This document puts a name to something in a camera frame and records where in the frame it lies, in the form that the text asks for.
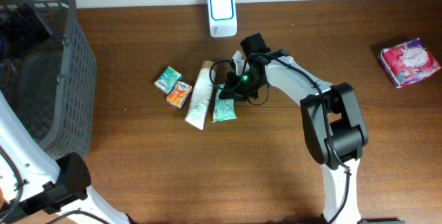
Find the red purple tissue pack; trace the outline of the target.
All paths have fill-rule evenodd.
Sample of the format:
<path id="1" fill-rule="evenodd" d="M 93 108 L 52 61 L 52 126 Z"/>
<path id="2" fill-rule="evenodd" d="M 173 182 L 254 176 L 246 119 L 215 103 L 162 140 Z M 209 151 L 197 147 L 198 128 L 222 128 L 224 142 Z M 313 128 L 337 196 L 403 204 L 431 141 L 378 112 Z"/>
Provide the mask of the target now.
<path id="1" fill-rule="evenodd" d="M 396 88 L 421 82 L 441 70 L 420 38 L 384 48 L 378 60 Z"/>

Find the dark grey plastic basket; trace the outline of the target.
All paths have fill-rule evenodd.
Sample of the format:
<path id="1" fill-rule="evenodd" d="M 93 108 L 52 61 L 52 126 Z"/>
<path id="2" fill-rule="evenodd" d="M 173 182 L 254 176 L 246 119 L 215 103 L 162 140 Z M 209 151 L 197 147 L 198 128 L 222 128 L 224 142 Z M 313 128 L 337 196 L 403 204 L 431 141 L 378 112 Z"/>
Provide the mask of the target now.
<path id="1" fill-rule="evenodd" d="M 1 92 L 52 159 L 90 149 L 97 61 L 77 20 L 76 0 L 1 0 L 1 12 L 30 4 L 52 37 L 17 59 L 1 59 Z"/>

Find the teal wet wipes pouch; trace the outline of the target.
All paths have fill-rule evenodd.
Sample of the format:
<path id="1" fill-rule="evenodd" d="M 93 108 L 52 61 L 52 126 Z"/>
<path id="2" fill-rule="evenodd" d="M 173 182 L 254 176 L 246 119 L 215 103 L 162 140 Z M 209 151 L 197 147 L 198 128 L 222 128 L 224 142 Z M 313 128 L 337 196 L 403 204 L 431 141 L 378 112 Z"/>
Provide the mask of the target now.
<path id="1" fill-rule="evenodd" d="M 234 101 L 232 99 L 220 99 L 221 92 L 222 91 L 218 89 L 215 94 L 212 122 L 235 120 L 237 118 L 234 111 Z"/>

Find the green pocket tissue pack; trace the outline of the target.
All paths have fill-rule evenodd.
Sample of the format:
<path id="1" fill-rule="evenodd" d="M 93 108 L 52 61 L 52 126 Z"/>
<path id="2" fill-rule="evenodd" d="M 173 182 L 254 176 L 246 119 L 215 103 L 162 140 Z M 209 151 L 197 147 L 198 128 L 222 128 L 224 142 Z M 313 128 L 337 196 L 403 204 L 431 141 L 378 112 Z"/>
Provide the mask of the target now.
<path id="1" fill-rule="evenodd" d="M 166 94 L 169 94 L 175 87 L 175 83 L 182 79 L 182 74 L 174 68 L 168 66 L 160 77 L 154 82 L 154 85 Z"/>

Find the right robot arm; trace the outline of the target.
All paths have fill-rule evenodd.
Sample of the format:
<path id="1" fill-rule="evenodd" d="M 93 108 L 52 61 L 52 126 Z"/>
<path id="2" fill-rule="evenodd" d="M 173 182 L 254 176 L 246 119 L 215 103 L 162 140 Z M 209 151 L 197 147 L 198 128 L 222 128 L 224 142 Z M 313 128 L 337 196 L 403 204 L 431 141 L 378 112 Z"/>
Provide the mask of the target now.
<path id="1" fill-rule="evenodd" d="M 263 86 L 290 97 L 300 107 L 305 144 L 323 174 L 322 217 L 327 223 L 361 223 L 356 183 L 368 133 L 352 86 L 320 80 L 287 51 L 270 49 L 259 33 L 240 45 L 245 57 L 228 61 L 232 70 L 220 99 L 255 104 Z"/>

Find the orange pocket tissue pack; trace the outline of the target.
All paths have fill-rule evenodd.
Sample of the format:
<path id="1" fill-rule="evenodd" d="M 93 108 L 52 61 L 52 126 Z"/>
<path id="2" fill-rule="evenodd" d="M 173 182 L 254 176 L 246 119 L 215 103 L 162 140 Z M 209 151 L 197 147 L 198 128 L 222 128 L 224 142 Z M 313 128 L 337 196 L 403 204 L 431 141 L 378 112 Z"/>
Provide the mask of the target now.
<path id="1" fill-rule="evenodd" d="M 178 81 L 175 83 L 173 90 L 166 97 L 166 101 L 178 108 L 181 108 L 185 103 L 193 87 L 186 82 Z"/>

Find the white barcode scanner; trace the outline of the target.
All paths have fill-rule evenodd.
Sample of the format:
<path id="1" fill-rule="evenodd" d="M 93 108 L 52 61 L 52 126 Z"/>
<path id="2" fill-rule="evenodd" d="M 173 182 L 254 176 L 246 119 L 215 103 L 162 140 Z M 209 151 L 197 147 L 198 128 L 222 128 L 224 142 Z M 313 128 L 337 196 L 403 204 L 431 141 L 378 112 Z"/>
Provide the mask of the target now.
<path id="1" fill-rule="evenodd" d="M 238 30 L 236 0 L 207 0 L 209 32 L 214 38 L 232 37 Z"/>

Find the white tube with cork cap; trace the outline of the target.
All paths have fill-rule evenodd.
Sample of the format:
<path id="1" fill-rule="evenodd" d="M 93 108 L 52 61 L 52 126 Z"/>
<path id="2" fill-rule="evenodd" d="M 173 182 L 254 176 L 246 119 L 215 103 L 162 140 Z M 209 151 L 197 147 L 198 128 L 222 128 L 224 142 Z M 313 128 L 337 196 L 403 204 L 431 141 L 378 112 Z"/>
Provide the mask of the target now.
<path id="1" fill-rule="evenodd" d="M 215 78 L 215 71 L 211 70 L 212 65 L 214 65 L 212 61 L 204 61 L 202 63 L 185 117 L 187 123 L 199 130 L 204 129 L 204 122 L 212 97 L 213 84 L 211 80 Z"/>

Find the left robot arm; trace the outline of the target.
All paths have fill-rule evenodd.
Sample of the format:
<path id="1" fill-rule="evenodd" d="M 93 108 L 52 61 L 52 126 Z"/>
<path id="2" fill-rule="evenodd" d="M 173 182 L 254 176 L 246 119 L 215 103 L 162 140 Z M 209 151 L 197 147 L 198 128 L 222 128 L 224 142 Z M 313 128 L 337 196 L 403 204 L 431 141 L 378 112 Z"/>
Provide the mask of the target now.
<path id="1" fill-rule="evenodd" d="M 96 60 L 67 3 L 1 6 L 2 223 L 37 212 L 75 223 L 130 223 L 93 188 Z"/>

